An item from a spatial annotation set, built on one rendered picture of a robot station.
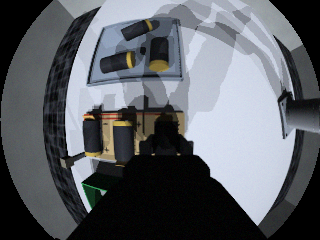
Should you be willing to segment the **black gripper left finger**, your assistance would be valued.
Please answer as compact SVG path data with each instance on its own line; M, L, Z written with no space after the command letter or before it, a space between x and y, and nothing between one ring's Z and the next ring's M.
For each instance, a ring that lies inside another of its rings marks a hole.
M139 154L152 155L155 152L155 135L150 134L145 141L139 142Z

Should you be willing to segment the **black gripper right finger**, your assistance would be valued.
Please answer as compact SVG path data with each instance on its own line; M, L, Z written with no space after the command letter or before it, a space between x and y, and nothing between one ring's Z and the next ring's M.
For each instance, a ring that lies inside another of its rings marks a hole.
M182 152L181 152L182 148ZM181 134L177 135L177 152L180 155L193 155L194 142L188 141Z

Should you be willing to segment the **black battery with gold end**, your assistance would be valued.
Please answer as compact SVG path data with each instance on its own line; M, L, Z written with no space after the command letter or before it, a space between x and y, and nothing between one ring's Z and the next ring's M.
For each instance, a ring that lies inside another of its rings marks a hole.
M103 74L134 68L135 59L132 51L104 57L100 60L100 70Z
M83 140L85 155L90 157L100 156L100 121L83 121Z
M151 40L149 69L162 72L169 69L169 45L164 37L155 37Z
M177 155L178 121L154 121L154 155Z
M130 26L121 29L126 41L133 39L141 34L152 31L152 25L148 19L139 21Z
M114 157L129 161L134 154L134 121L113 121Z

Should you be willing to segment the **green open-top box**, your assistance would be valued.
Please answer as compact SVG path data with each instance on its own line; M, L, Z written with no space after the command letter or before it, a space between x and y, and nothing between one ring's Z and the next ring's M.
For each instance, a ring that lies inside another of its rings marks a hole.
M120 179L122 177L94 172L81 182L91 209L93 209L107 190Z

